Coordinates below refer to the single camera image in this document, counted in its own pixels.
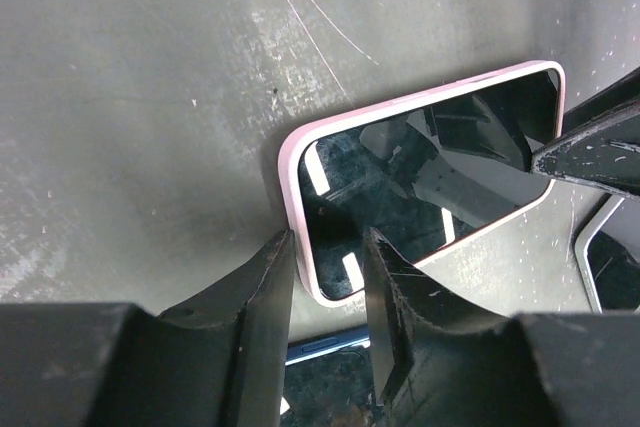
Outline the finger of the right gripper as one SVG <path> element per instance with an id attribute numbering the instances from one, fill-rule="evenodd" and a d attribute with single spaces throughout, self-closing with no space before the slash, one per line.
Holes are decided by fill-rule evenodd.
<path id="1" fill-rule="evenodd" d="M 562 135 L 532 154 L 530 172 L 639 195 L 639 71 L 633 70 L 564 116 Z"/>

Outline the blue-edged black phone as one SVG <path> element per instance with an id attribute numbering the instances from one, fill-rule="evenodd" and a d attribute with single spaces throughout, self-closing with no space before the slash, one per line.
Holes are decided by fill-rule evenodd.
<path id="1" fill-rule="evenodd" d="M 369 330 L 359 326 L 288 346 L 282 426 L 384 426 Z"/>

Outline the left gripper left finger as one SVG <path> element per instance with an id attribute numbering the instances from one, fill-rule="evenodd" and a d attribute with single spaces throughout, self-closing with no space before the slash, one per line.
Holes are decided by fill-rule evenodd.
<path id="1" fill-rule="evenodd" d="M 1 308 L 5 426 L 275 426 L 294 236 L 152 315 L 133 303 Z"/>

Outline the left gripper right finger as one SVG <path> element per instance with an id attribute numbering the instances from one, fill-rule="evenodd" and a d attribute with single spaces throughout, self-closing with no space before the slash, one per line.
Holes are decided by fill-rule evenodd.
<path id="1" fill-rule="evenodd" d="M 635 426 L 635 313 L 504 317 L 407 262 L 376 230 L 364 280 L 377 401 L 390 426 Z"/>

